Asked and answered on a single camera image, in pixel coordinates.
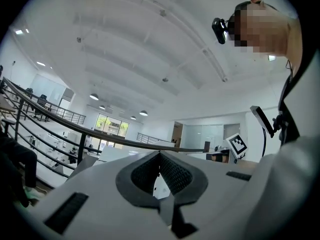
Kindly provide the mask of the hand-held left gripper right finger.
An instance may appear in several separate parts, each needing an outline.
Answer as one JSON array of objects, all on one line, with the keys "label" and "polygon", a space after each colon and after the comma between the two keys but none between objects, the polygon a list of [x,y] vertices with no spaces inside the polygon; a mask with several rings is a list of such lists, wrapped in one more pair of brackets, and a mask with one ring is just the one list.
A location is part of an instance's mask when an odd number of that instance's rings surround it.
[{"label": "hand-held left gripper right finger", "polygon": [[159,153],[159,172],[175,205],[196,203],[209,184],[203,171],[165,151]]}]

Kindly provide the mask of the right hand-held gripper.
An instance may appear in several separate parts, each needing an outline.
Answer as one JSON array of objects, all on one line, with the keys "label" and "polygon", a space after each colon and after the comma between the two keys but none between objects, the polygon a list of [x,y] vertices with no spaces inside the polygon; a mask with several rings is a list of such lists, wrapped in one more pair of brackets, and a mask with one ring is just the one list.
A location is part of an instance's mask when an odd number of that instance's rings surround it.
[{"label": "right hand-held gripper", "polygon": [[216,146],[214,152],[206,154],[206,160],[226,164],[237,164],[243,159],[248,149],[239,133],[236,133],[223,141],[224,146]]}]

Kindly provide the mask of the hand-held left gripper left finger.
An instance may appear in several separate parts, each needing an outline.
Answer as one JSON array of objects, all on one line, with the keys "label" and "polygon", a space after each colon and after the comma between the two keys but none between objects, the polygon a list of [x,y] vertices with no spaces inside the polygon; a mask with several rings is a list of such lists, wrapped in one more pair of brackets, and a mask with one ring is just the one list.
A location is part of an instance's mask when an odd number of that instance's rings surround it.
[{"label": "hand-held left gripper left finger", "polygon": [[153,196],[159,173],[160,152],[154,151],[119,171],[115,179],[117,190],[135,207],[159,208],[160,201]]}]

